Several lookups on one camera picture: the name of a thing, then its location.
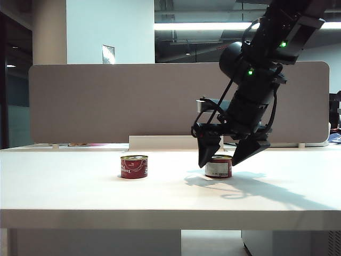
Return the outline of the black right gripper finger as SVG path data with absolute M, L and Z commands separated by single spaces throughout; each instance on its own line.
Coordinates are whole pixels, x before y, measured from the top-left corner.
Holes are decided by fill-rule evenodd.
M 220 141 L 221 137 L 217 135 L 202 134 L 198 137 L 199 167 L 205 166 L 220 149 Z
M 232 165 L 237 165 L 251 156 L 266 150 L 270 146 L 267 138 L 268 135 L 265 134 L 259 137 L 249 136 L 247 139 L 240 140 L 232 157 Z

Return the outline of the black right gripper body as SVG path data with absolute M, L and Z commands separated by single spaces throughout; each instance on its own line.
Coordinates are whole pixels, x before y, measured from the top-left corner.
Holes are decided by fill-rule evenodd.
M 272 95 L 272 90 L 251 94 L 237 90 L 231 101 L 200 98 L 191 135 L 195 138 L 202 134 L 227 135 L 233 140 L 268 135 L 272 132 L 273 116 L 265 126 L 261 121 Z

